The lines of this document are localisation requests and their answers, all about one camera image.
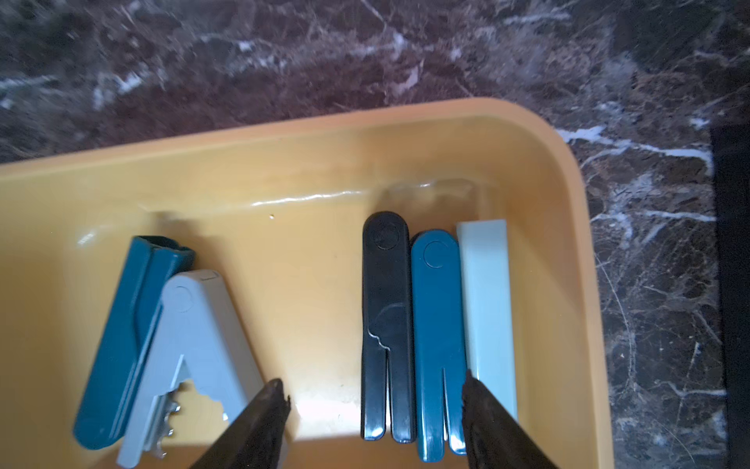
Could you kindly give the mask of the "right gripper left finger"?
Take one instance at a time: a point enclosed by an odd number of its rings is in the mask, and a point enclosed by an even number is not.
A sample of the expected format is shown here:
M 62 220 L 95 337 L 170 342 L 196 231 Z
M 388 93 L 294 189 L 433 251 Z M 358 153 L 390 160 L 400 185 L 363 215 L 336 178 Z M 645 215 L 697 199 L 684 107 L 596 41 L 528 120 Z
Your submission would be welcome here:
M 279 467 L 290 412 L 282 380 L 272 379 L 191 469 Z

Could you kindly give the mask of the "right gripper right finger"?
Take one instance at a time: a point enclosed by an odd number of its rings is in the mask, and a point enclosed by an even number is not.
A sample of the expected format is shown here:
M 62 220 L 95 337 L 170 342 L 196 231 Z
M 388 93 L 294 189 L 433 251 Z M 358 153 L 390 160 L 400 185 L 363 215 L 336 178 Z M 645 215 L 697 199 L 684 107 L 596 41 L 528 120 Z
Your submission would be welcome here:
M 462 388 L 462 402 L 470 468 L 558 468 L 470 371 Z

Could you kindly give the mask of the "grey pliers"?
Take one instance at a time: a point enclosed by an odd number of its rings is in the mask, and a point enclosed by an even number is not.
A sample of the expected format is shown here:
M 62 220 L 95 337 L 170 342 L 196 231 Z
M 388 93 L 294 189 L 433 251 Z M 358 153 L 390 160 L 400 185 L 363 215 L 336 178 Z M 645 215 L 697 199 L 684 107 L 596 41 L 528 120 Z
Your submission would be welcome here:
M 173 395 L 183 382 L 193 381 L 199 394 L 220 403 L 229 428 L 271 381 L 259 371 L 219 273 L 175 275 L 164 285 L 160 303 L 162 313 L 117 457 L 123 468 L 137 467 L 143 453 L 164 457 L 162 441 L 173 432 L 169 418 L 180 408 Z

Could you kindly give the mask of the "black pliers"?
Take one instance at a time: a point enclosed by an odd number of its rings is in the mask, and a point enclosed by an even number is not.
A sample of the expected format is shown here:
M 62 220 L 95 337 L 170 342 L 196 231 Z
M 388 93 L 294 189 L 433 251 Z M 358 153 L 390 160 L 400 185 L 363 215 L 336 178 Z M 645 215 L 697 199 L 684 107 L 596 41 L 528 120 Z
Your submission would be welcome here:
M 399 444 L 417 437 L 408 226 L 370 215 L 362 230 L 361 437 Z

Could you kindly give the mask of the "mint green pliers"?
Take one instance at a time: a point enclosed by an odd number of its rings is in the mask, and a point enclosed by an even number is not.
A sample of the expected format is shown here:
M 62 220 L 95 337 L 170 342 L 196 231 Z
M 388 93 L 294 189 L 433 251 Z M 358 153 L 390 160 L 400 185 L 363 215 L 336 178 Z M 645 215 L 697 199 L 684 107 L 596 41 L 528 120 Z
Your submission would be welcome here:
M 513 418 L 518 393 L 507 223 L 457 226 L 468 369 Z

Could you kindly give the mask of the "yellow plastic storage tray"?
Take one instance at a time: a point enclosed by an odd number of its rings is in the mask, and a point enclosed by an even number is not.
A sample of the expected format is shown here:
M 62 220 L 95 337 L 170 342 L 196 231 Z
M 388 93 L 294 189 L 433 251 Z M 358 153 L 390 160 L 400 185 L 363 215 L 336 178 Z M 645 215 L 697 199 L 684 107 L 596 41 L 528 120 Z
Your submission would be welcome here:
M 508 225 L 523 429 L 562 468 L 611 468 L 585 186 L 566 140 L 467 99 L 199 134 L 1 168 L 1 464 L 113 468 L 73 422 L 133 236 L 218 271 L 261 373 L 292 402 L 288 468 L 416 468 L 361 426 L 361 232 Z

